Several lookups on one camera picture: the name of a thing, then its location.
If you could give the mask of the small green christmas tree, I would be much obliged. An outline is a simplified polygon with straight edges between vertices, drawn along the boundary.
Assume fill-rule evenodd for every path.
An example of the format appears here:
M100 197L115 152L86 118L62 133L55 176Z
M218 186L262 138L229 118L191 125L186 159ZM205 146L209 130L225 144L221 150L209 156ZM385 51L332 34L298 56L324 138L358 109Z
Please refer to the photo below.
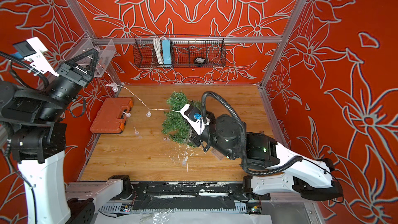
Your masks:
M201 101L193 101L187 98L182 92L173 92L166 101L170 106L170 111L165 112L166 119L162 123L162 133L167 135L172 141L196 147L194 143L189 141L190 138L190 125L182 117L179 112L186 104L191 104L197 108L201 107Z

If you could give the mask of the clear bulb string lights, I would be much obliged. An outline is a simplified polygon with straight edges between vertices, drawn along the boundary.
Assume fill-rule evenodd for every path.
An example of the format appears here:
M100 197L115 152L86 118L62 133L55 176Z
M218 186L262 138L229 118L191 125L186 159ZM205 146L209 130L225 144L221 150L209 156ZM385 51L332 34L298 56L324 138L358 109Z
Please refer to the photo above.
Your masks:
M187 144L174 142L162 132L165 113L170 112L167 99L173 92L180 92L185 86L124 86L120 96L130 96L134 106L122 134L103 134L99 144L106 151L127 152L128 155L167 157L183 160L192 153Z

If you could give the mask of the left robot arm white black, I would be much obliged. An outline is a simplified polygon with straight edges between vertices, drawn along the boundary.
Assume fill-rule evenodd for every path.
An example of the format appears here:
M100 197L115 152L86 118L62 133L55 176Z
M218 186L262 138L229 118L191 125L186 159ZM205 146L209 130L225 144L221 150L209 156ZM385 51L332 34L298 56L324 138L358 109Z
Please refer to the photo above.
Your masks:
M23 180L30 224L90 224L114 197L133 192L127 175L112 176L87 192L67 198L64 184L66 123L61 115L94 78L98 51L90 49L43 78L44 89L1 82L1 126L7 132L5 158Z

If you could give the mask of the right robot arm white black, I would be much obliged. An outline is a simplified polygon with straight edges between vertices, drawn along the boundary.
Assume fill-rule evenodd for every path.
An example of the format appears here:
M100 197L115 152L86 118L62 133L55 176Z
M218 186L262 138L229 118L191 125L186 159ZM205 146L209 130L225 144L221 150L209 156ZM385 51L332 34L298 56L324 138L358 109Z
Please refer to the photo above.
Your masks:
M206 91L200 107L185 104L179 112L189 124L190 140L196 146L241 160L240 167L247 175L239 190L230 190L231 198L246 203L267 194L293 192L310 201L343 199L330 159L310 159L265 134L248 132L246 123L219 94Z

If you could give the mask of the clear battery pack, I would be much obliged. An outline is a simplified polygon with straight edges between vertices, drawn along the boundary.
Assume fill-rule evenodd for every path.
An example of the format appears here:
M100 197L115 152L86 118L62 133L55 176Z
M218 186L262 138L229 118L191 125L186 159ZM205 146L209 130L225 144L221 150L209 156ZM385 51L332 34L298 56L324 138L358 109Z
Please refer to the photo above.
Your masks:
M222 161L224 159L224 155L217 150L212 150L211 154L218 160Z

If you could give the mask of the orange plastic tool case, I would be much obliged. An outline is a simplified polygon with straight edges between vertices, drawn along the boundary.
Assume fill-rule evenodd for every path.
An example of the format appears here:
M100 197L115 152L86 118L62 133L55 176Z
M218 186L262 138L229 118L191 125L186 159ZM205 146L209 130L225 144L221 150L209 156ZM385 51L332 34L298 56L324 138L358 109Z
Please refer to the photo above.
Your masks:
M121 134L131 116L131 97L110 97L105 100L90 127L95 134Z

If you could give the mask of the small black device in basket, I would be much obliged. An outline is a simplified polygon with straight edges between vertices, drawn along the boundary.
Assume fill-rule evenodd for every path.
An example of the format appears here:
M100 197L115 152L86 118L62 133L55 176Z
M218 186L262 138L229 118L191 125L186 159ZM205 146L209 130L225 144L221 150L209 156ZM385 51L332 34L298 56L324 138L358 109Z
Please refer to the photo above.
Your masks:
M194 65L195 65L195 66L201 67L201 66L203 66L205 63L206 63L206 59L205 59L205 58L196 57L196 58L194 59Z

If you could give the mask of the light blue box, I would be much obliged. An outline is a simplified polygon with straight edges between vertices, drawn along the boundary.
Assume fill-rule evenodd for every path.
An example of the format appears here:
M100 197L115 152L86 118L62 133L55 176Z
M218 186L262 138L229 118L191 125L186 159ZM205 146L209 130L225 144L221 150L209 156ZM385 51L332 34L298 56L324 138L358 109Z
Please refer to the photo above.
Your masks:
M168 39L162 40L163 64L166 66L172 65L171 59L171 41Z

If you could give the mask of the clear acrylic wall bin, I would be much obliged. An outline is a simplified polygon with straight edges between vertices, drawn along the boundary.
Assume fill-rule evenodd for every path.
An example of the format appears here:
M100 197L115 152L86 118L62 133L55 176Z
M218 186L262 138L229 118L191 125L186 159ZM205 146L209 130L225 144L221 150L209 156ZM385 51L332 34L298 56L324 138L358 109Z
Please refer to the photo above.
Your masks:
M111 60L116 54L116 47L112 39L91 38L85 33L63 55L63 60L70 60L91 49L95 49L98 52L98 63L95 68L94 77L100 78L105 74Z

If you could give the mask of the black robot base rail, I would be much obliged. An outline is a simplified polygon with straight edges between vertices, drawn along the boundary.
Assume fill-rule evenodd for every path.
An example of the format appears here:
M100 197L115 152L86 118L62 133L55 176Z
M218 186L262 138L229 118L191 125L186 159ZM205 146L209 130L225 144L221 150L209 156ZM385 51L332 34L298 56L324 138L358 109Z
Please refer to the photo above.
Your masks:
M146 200L150 197L227 197L234 195L245 201L241 181L134 181L132 195L127 201Z

